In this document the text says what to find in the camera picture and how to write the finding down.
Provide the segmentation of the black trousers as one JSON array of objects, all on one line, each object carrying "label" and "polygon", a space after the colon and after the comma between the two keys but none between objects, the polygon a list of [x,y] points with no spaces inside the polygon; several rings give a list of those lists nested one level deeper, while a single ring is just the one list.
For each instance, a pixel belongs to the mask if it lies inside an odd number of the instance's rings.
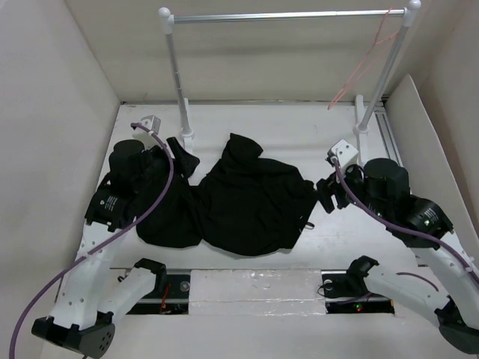
[{"label": "black trousers", "polygon": [[289,164],[262,157],[263,149],[250,138],[231,134],[220,160],[197,184],[194,172],[181,165],[173,138],[174,175],[167,184],[168,160],[153,149],[159,176],[140,198],[143,213],[163,190],[162,202],[136,227],[138,237],[167,248],[187,248],[206,241],[233,254],[258,257],[290,250],[305,229],[317,202],[314,184]]}]

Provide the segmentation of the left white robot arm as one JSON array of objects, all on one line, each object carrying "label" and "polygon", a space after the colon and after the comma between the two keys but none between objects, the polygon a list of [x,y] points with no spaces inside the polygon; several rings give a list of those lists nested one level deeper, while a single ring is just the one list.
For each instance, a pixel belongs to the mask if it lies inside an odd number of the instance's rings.
[{"label": "left white robot arm", "polygon": [[101,358],[112,344],[116,324],[138,301],[168,294],[165,265],[146,258],[133,266],[110,298],[105,298],[103,287],[127,232],[166,197],[175,175],[190,177],[199,163],[176,138],[151,148],[139,140],[114,145],[109,172],[85,214],[75,264],[63,275],[53,310],[34,321],[33,335],[86,358]]}]

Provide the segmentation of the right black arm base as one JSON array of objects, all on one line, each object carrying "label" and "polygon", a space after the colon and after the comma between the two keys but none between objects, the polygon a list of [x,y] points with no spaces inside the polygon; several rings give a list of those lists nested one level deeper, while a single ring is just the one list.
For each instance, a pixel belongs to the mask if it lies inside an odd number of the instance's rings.
[{"label": "right black arm base", "polygon": [[353,289],[343,270],[321,271],[322,283],[317,294],[325,301],[326,313],[334,314],[395,314],[390,299],[366,289]]}]

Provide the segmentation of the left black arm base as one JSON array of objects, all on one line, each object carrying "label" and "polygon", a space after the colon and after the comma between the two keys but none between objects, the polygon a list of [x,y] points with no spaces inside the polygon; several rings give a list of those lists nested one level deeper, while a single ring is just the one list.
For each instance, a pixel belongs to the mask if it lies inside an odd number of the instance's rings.
[{"label": "left black arm base", "polygon": [[[166,311],[159,313],[163,292],[168,284],[171,289],[166,298]],[[191,289],[191,272],[186,270],[168,271],[163,289],[155,289],[143,297],[128,315],[183,315],[189,312],[189,293]]]}]

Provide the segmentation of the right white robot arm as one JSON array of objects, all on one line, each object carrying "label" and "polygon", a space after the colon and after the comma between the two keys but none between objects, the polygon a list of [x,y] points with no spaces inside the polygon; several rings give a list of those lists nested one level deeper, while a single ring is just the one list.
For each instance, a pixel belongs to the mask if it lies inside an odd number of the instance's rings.
[{"label": "right white robot arm", "polygon": [[478,353],[478,268],[453,238],[454,226],[442,208],[410,191],[409,173],[391,159],[372,159],[365,166],[341,166],[317,183],[327,213],[353,204],[399,239],[433,272],[442,285],[422,286],[417,277],[388,269],[368,256],[320,290],[327,298],[381,295],[425,318],[459,351]]}]

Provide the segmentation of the white foam block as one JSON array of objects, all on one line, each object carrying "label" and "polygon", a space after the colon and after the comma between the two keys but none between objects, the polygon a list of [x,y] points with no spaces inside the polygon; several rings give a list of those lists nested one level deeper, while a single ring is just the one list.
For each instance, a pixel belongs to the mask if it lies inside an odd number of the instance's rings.
[{"label": "white foam block", "polygon": [[322,316],[321,272],[194,270],[189,290],[193,316]]}]

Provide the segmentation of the orange zip tie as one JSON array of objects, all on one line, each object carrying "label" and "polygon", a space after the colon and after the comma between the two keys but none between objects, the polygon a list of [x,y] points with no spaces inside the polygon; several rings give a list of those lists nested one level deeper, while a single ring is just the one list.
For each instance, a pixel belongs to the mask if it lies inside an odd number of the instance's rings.
[{"label": "orange zip tie", "polygon": [[162,302],[161,302],[161,307],[160,307],[160,310],[159,310],[159,313],[162,314],[163,312],[166,311],[166,298],[168,297],[168,294],[170,292],[170,289],[171,289],[171,284],[169,283],[166,287],[165,287],[165,290],[163,292],[163,296],[162,296]]}]

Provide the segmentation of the white and silver clothes rack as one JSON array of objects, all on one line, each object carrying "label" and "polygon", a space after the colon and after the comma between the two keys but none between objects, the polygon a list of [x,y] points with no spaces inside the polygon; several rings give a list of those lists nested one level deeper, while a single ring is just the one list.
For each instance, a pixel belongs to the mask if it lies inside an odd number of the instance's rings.
[{"label": "white and silver clothes rack", "polygon": [[[392,9],[381,38],[398,32],[392,47],[334,108],[328,105],[373,44],[382,17]],[[390,1],[382,9],[176,15],[158,9],[174,93],[179,107],[178,138],[194,147],[197,115],[188,98],[241,102],[323,104],[335,126],[329,144],[343,138],[360,153],[372,146],[374,108],[385,93],[422,1]]]}]

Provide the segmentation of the aluminium rail right side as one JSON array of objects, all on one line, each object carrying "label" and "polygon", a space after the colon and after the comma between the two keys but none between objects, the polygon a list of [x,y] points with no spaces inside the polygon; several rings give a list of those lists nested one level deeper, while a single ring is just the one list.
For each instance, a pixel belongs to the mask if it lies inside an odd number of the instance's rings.
[{"label": "aluminium rail right side", "polygon": [[391,125],[388,121],[385,105],[382,100],[375,105],[374,114],[387,157],[395,161],[399,166],[403,166],[400,151],[397,147]]}]

